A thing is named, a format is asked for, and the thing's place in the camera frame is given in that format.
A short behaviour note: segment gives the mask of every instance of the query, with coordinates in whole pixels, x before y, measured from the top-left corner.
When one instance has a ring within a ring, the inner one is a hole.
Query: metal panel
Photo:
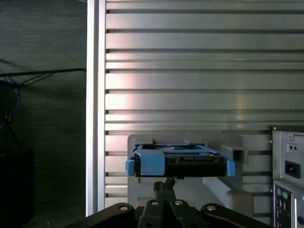
[[[250,151],[269,151],[270,135],[242,135],[243,146]]]
[[[303,15],[282,14],[108,14],[107,29],[304,29]]]
[[[244,184],[243,190],[251,193],[270,192],[270,184]]]
[[[268,225],[271,225],[271,223],[272,223],[272,219],[270,217],[254,217],[254,219],[256,219],[260,222],[264,222]]]
[[[251,151],[244,185],[268,192],[269,125],[304,123],[304,3],[108,0],[106,172],[123,175],[131,133],[197,133]],[[112,196],[122,179],[106,178]],[[256,197],[255,213],[269,213]]]
[[[107,49],[301,50],[302,34],[108,33]]]
[[[272,170],[270,155],[250,155],[248,161],[248,165],[243,165],[244,172],[269,172]]]
[[[106,94],[106,110],[297,110],[303,95],[284,93],[138,93]]]
[[[244,176],[243,183],[244,184],[270,184],[271,183],[270,176]]]
[[[272,200],[269,196],[256,196],[253,198],[254,202],[254,213],[262,214],[262,213],[270,213]]]

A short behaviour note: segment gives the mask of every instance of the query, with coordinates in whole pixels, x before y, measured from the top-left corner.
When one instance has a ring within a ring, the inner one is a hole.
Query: black cable
[[[50,75],[47,75],[47,76],[45,76],[45,77],[43,77],[43,78],[40,78],[40,79],[38,79],[38,80],[36,80],[36,81],[34,81],[34,82],[31,82],[31,83],[29,83],[29,84],[23,85],[23,86],[24,86],[24,87],[27,87],[27,86],[29,86],[29,85],[31,85],[31,84],[34,84],[34,83],[39,82],[39,81],[41,81],[41,80],[43,80],[43,79],[45,79],[45,78],[47,78],[47,77],[52,76],[53,74],[54,74],[54,73],[52,73],[52,74],[50,74]]]
[[[0,77],[16,77],[25,75],[41,75],[41,74],[56,74],[56,73],[66,73],[75,71],[86,71],[85,68],[73,68],[73,69],[62,69],[62,70],[45,70],[45,71],[29,71],[29,72],[19,72],[19,73],[6,73],[0,74]]]
[[[15,140],[15,142],[16,142],[16,144],[17,144],[17,146],[18,146],[18,149],[19,149],[20,152],[21,152],[22,149],[21,149],[20,142],[19,142],[18,138],[16,137],[16,134],[15,134],[14,130],[12,129],[12,127],[10,126],[8,120],[5,118],[5,115],[3,114],[3,112],[1,111],[1,109],[0,109],[0,115],[1,115],[1,117],[2,117],[2,119],[3,119],[3,121],[4,121],[4,124],[5,124],[6,127],[8,128],[10,134],[12,135],[13,139]]]
[[[41,75],[38,75],[38,76],[36,76],[36,77],[30,78],[30,79],[28,79],[28,80],[25,80],[25,81],[21,82],[21,84],[24,84],[25,82],[31,81],[31,80],[33,80],[33,79],[35,79],[35,78],[38,78],[38,77],[41,77],[41,76],[43,76],[43,75],[45,75],[45,74],[41,74]]]

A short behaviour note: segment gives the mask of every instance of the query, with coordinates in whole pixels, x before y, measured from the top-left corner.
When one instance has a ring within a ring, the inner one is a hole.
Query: screw
[[[120,210],[128,210],[128,207],[122,206]]]
[[[182,205],[182,201],[180,201],[180,200],[175,201],[175,204],[176,204],[176,205]]]
[[[216,210],[216,208],[214,206],[208,206],[207,210]]]

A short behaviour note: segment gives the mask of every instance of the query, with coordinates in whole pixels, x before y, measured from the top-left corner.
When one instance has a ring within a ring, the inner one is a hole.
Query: metal slat
[[[107,194],[117,194],[120,196],[127,196],[128,186],[127,185],[106,185],[105,192]]]
[[[125,162],[127,156],[106,156],[105,172],[126,172]]]
[[[105,198],[105,207],[108,208],[116,203],[127,203],[127,197]]]
[[[126,152],[128,150],[128,135],[106,135],[106,152]]]
[[[107,62],[108,70],[303,70],[304,63],[293,62],[203,62],[195,61],[160,61],[160,62]]]
[[[197,1],[151,1],[151,2],[119,2],[116,0],[108,0],[106,5],[107,10],[203,10],[203,11],[224,11],[224,12],[263,12],[263,11],[284,11],[293,12],[304,10],[303,3],[290,4],[286,1],[278,2],[197,2]]]
[[[127,177],[105,177],[105,183],[109,185],[126,185],[128,184]]]
[[[106,94],[106,110],[303,110],[303,94]]]
[[[142,122],[171,122],[171,123],[201,123],[201,122],[304,122],[303,113],[287,112],[284,114],[278,113],[265,113],[265,112],[253,112],[242,113],[232,112],[227,114],[218,114],[216,112],[210,112],[207,114],[202,111],[201,113],[180,113],[176,114],[173,111],[164,111],[162,114],[107,114],[105,115],[107,123],[142,123]],[[107,140],[106,136],[106,151],[123,151],[122,148],[127,148],[124,142],[127,142],[127,136],[116,138],[110,136]]]
[[[106,74],[105,86],[108,90],[304,90],[304,77],[301,73],[112,73]]]
[[[162,60],[183,60],[183,61],[214,61],[214,62],[304,62],[304,54],[301,53],[149,53],[149,52],[126,52],[107,53],[107,61],[162,61]]]
[[[269,172],[272,170],[270,155],[250,155],[248,165],[243,165],[244,172]]]
[[[200,130],[269,130],[270,125],[299,123],[106,123],[106,131],[200,131]]]
[[[295,14],[107,14],[107,29],[297,30],[304,15]]]
[[[107,49],[302,50],[303,34],[108,33]]]

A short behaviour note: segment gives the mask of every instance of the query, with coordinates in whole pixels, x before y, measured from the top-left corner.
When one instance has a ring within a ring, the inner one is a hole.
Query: blue tab
[[[142,176],[163,176],[165,174],[165,155],[161,150],[136,150],[141,157]]]
[[[135,161],[132,159],[128,159],[125,162],[125,170],[127,170],[128,176],[134,176],[135,175]]]
[[[227,176],[233,177],[236,175],[236,166],[234,161],[232,160],[226,160],[227,164]]]

